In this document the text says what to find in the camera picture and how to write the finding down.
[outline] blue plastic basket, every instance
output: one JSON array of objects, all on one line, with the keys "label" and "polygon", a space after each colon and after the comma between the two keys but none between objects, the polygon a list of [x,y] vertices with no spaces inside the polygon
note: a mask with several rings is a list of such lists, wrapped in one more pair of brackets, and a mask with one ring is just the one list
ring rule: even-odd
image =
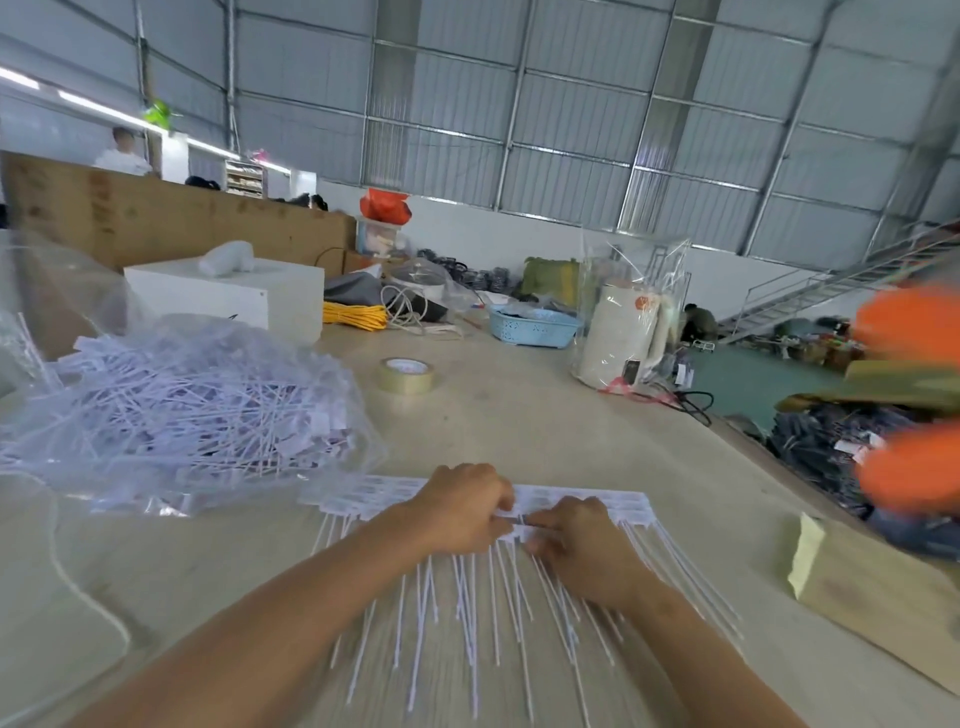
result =
[{"label": "blue plastic basket", "polygon": [[580,322],[572,316],[538,308],[536,319],[506,316],[494,308],[490,312],[490,333],[507,344],[563,349],[569,345]]}]

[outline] person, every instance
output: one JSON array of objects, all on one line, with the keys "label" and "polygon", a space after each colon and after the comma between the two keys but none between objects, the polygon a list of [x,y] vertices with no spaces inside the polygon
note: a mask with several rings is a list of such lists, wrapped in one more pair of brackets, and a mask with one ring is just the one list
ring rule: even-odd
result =
[{"label": "person", "polygon": [[154,171],[147,160],[136,153],[136,137],[129,129],[113,127],[113,141],[116,143],[116,149],[105,150],[93,162],[94,167],[138,177],[149,175]]},{"label": "person", "polygon": [[[227,607],[71,728],[276,726],[337,635],[435,552],[485,551],[513,525],[494,515],[513,486],[490,465],[439,467],[412,499]],[[556,539],[528,544],[575,595],[639,631],[695,728],[803,728],[676,591],[648,571],[601,501],[564,498],[527,521]]]},{"label": "person", "polygon": [[718,336],[717,320],[713,314],[706,308],[701,308],[696,303],[688,303],[684,306],[684,315],[686,324],[684,332],[681,334],[681,341],[693,342],[716,341]]}]

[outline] hand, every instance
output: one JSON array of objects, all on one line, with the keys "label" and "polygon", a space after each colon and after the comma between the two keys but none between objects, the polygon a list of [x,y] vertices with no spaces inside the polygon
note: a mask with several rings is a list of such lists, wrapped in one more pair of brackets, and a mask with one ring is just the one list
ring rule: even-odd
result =
[{"label": "hand", "polygon": [[514,507],[514,486],[493,465],[441,465],[414,497],[402,504],[422,523],[431,551],[484,551],[513,524],[493,515]]},{"label": "hand", "polygon": [[625,611],[637,581],[651,575],[598,498],[568,496],[526,521],[555,530],[558,537],[530,541],[527,550],[550,565],[571,592],[601,607]]}]

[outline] wooden table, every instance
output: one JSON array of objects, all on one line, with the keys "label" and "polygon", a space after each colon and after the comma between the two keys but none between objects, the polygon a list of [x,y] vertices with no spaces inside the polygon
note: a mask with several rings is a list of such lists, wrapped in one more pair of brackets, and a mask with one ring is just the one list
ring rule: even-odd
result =
[{"label": "wooden table", "polygon": [[[785,575],[797,515],[811,507],[692,418],[600,395],[569,375],[568,352],[510,347],[486,333],[436,341],[329,327],[322,348],[356,373],[370,416],[390,446],[381,473],[426,476],[440,463],[489,461],[518,483],[642,490],[743,616],[742,649],[750,665],[810,726],[957,725],[960,701],[794,601]],[[413,398],[375,390],[376,363],[394,355],[431,362],[439,386]],[[120,649],[113,630],[61,585],[49,563],[49,504],[49,495],[29,481],[2,482],[0,716],[81,682],[109,665]],[[290,496],[192,520],[90,518],[82,504],[65,501],[60,558],[79,583],[127,621],[136,649],[107,679],[81,689],[40,724],[58,724],[217,610],[303,558],[320,522],[315,509],[297,506]],[[536,579],[532,566],[524,568],[525,579]],[[447,578],[438,570],[442,594]],[[346,708],[343,699],[352,669],[351,635],[345,642],[350,659],[324,678],[310,720],[401,723],[405,683],[387,668],[396,628],[391,599],[396,596],[381,599],[377,610],[382,619],[372,629],[363,687],[353,707]],[[504,666],[499,671],[487,666],[490,640],[481,635],[483,699],[476,724],[522,726],[527,720],[516,643],[504,636],[506,610],[500,614]],[[452,615],[444,615],[428,633],[421,698],[404,724],[473,724],[458,629]],[[535,653],[531,679],[538,724],[581,725],[554,630],[544,618],[528,635]],[[404,655],[406,661],[409,650]],[[675,699],[642,649],[617,669],[594,657],[585,652],[582,660],[593,726],[681,724]]]}]

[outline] forearm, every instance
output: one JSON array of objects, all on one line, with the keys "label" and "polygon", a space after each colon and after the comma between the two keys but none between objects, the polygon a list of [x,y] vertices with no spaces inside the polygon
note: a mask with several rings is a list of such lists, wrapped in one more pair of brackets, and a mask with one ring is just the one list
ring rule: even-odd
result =
[{"label": "forearm", "polygon": [[805,728],[686,599],[650,572],[624,616],[656,655],[695,728]]},{"label": "forearm", "polygon": [[278,704],[336,636],[429,553],[407,516],[402,505],[388,509],[257,588],[70,725],[276,725]]}]

